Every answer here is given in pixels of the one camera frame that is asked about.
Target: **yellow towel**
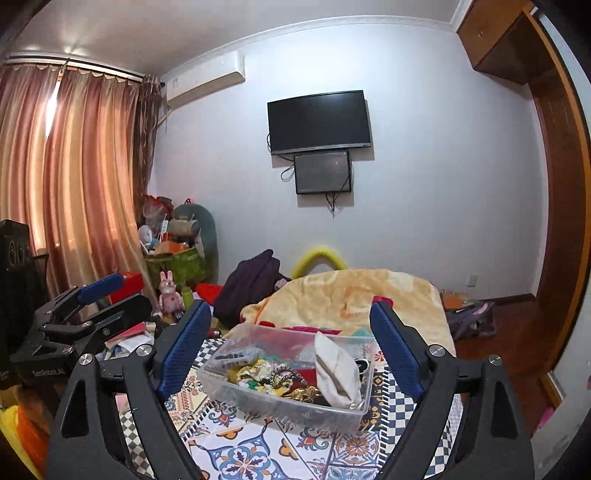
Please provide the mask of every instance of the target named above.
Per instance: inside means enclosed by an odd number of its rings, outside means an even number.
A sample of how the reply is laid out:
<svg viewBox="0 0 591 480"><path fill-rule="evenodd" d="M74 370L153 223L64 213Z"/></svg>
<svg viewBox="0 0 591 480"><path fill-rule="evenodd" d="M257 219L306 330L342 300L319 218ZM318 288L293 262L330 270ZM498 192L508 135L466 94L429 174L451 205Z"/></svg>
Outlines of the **yellow towel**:
<svg viewBox="0 0 591 480"><path fill-rule="evenodd" d="M263 301L244 307L241 316L249 323L307 325L351 335L369 330L374 296L392 299L402 322L416 328L428 345L438 343L456 354L439 291L422 278L390 270L339 270L296 278Z"/></svg>
<svg viewBox="0 0 591 480"><path fill-rule="evenodd" d="M8 440L8 443L12 449L17 453L21 462L35 475L39 480L43 480L43 476L39 473L39 470L35 468L31 458L27 455L25 449L22 447L21 441L17 435L17 411L18 406L14 405L6 410L0 411L0 430L2 434Z"/></svg>

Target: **yellow pool noodle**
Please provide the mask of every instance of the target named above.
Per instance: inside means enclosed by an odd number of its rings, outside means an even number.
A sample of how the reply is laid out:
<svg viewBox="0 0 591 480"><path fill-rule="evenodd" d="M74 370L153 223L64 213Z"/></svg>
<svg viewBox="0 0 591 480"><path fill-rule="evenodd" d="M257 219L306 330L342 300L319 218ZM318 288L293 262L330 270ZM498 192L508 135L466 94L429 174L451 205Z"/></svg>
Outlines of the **yellow pool noodle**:
<svg viewBox="0 0 591 480"><path fill-rule="evenodd" d="M319 245L317 247L310 248L304 254L304 256L300 258L299 262L295 265L293 271L291 272L291 278L303 277L306 274L306 269L309 267L312 260L315 260L318 257L325 257L327 260L329 260L335 270L348 269L347 264L337 252L324 245Z"/></svg>

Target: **pink bunny figurine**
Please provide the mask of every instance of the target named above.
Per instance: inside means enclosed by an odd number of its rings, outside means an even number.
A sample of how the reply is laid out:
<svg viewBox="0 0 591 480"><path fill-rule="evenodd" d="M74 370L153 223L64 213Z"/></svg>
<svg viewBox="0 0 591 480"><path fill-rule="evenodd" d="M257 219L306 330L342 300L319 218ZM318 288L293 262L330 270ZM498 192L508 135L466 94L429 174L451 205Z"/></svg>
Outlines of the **pink bunny figurine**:
<svg viewBox="0 0 591 480"><path fill-rule="evenodd" d="M177 292L177 286L173 282L173 273L169 270L166 274L160 272L160 298L158 304L164 316L170 316L174 321L182 317L184 313L183 298Z"/></svg>

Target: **ceiling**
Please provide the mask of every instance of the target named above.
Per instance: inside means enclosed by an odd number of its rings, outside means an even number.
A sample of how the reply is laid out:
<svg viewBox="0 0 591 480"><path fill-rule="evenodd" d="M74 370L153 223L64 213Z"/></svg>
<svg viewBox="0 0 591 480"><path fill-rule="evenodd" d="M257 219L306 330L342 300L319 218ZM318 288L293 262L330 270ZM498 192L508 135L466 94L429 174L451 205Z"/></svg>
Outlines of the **ceiling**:
<svg viewBox="0 0 591 480"><path fill-rule="evenodd" d="M459 0L51 0L13 51L67 54L163 74L271 28L350 15L450 22Z"/></svg>

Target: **metal screw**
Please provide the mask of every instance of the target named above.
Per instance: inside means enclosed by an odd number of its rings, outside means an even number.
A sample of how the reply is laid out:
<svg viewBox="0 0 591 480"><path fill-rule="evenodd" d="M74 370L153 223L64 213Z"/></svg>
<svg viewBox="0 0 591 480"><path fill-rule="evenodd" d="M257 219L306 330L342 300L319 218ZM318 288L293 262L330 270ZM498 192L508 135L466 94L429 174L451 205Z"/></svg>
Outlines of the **metal screw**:
<svg viewBox="0 0 591 480"><path fill-rule="evenodd" d="M139 356L148 356L152 353L152 345L148 345L147 343L145 345L140 345L136 348L135 353Z"/></svg>
<svg viewBox="0 0 591 480"><path fill-rule="evenodd" d="M436 343L429 347L429 353L433 356L443 356L445 355L445 349Z"/></svg>
<svg viewBox="0 0 591 480"><path fill-rule="evenodd" d="M498 367L499 365L503 364L503 360L498 355L489 355L488 361L492 363L494 366Z"/></svg>
<svg viewBox="0 0 591 480"><path fill-rule="evenodd" d="M82 356L80 357L80 360L78 360L78 363L79 363L80 365L88 365L90 362L92 362L92 359L93 359L94 357L95 357L95 356L94 356L94 355L92 355L92 353L85 353L84 355L82 355Z"/></svg>

